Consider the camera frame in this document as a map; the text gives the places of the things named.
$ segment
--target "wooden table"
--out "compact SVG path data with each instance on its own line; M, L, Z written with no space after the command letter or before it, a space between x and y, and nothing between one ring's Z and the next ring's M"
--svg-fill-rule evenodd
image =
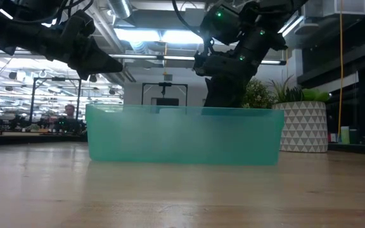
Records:
M0 146L2 227L365 227L365 155L227 167L96 163L82 143Z

